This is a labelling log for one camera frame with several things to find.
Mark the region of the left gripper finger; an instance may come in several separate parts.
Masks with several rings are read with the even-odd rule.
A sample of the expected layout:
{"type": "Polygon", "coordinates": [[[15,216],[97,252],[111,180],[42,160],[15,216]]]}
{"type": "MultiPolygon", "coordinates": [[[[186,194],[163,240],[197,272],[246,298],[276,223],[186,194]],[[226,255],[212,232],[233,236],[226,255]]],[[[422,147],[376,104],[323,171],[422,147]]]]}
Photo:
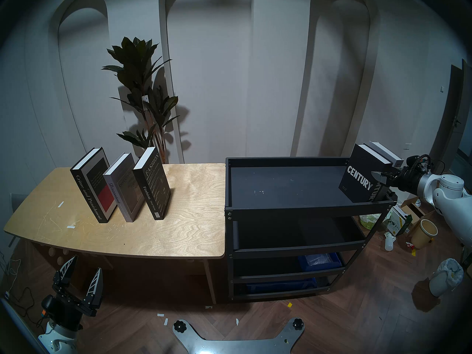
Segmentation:
{"type": "Polygon", "coordinates": [[[87,316],[96,316],[103,300],[103,270],[98,268],[84,298],[84,310],[87,316]]]}
{"type": "Polygon", "coordinates": [[[77,263],[77,255],[65,262],[53,277],[53,287],[68,288],[77,263]]]}

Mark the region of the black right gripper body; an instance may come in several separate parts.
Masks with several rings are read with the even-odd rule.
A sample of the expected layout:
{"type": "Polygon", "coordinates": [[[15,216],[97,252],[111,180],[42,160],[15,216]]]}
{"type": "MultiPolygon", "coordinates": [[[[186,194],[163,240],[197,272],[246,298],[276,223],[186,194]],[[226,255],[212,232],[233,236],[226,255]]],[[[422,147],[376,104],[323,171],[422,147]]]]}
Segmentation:
{"type": "Polygon", "coordinates": [[[409,193],[424,193],[428,180],[428,156],[410,156],[406,166],[393,168],[386,174],[387,187],[395,187],[409,193]]]}

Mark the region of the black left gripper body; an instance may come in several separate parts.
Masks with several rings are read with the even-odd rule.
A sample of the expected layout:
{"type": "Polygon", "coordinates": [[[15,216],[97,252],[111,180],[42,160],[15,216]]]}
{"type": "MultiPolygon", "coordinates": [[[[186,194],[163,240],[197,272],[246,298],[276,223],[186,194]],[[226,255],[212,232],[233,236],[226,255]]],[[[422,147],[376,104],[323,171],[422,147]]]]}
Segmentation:
{"type": "Polygon", "coordinates": [[[84,299],[78,299],[66,288],[56,288],[53,285],[52,288],[56,295],[49,294],[41,302],[41,306],[49,318],[55,325],[65,329],[83,329],[81,319],[85,315],[84,299]]]}

